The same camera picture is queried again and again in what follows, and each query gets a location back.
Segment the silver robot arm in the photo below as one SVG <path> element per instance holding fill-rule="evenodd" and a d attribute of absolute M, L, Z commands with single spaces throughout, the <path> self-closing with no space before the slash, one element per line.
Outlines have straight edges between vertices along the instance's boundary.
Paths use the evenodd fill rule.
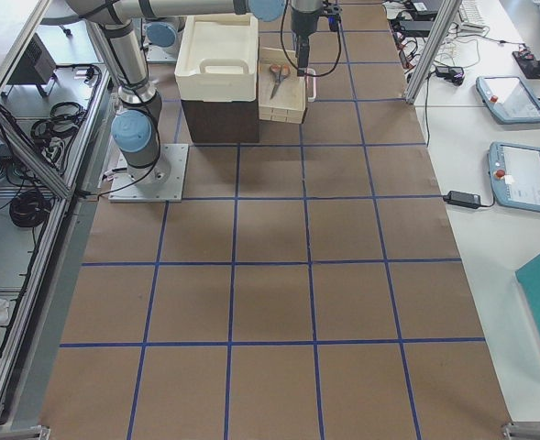
<path fill-rule="evenodd" d="M 131 181 L 137 183 L 154 182 L 161 175 L 157 167 L 162 163 L 158 131 L 162 101 L 149 79 L 133 20 L 250 13 L 270 22 L 285 11 L 283 1 L 69 1 L 67 5 L 97 29 L 99 53 L 118 81 L 124 112 L 114 119 L 111 135 L 127 161 Z"/>
<path fill-rule="evenodd" d="M 183 30 L 186 16 L 228 13 L 252 14 L 261 21 L 283 20 L 291 11 L 295 57 L 291 66 L 300 76 L 307 76 L 310 56 L 310 36 L 317 31 L 318 20 L 327 15 L 327 1 L 142 1 L 144 18 L 148 20 L 149 42 L 168 48 L 174 45 L 176 34 Z"/>

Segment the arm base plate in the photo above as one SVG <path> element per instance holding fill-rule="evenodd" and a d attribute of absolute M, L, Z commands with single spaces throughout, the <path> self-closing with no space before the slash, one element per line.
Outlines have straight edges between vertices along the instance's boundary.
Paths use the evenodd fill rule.
<path fill-rule="evenodd" d="M 190 146 L 163 144 L 153 169 L 129 168 L 122 153 L 117 167 L 125 168 L 113 177 L 108 199 L 118 203 L 180 202 Z"/>
<path fill-rule="evenodd" d="M 165 48 L 159 46 L 149 45 L 147 50 L 147 62 L 148 63 L 176 63 L 178 59 L 178 52 L 170 53 Z"/>

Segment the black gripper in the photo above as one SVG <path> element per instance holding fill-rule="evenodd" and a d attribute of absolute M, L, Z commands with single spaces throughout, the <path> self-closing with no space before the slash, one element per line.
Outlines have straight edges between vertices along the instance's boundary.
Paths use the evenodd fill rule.
<path fill-rule="evenodd" d="M 310 11 L 291 7 L 291 29 L 295 35 L 296 69 L 299 69 L 300 76 L 304 76 L 307 73 L 310 55 L 308 37 L 317 31 L 320 16 L 321 7 Z"/>

